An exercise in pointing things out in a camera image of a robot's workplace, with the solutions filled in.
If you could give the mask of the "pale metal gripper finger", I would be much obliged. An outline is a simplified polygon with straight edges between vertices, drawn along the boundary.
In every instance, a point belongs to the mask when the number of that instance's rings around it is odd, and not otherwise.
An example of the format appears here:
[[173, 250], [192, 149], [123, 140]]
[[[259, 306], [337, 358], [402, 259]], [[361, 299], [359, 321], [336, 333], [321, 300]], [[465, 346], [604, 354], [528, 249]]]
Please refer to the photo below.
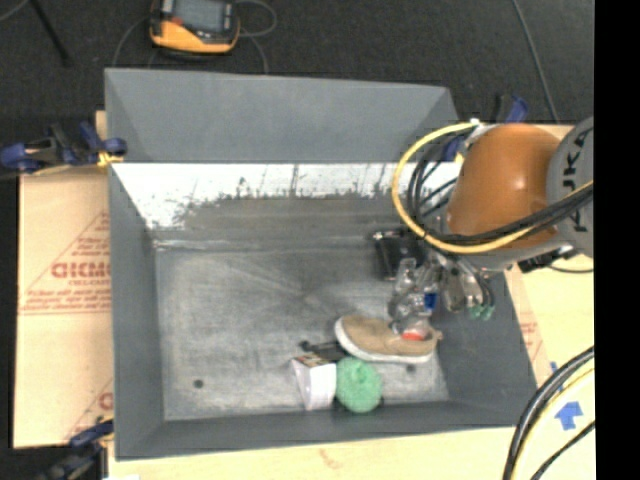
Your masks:
[[416, 260], [403, 259], [399, 263], [391, 297], [387, 303], [390, 326], [394, 332], [403, 332], [409, 320], [418, 313], [416, 309]]
[[430, 318], [438, 302], [438, 275], [433, 269], [424, 270], [416, 285], [416, 321], [413, 324], [413, 330], [421, 339], [431, 335]]

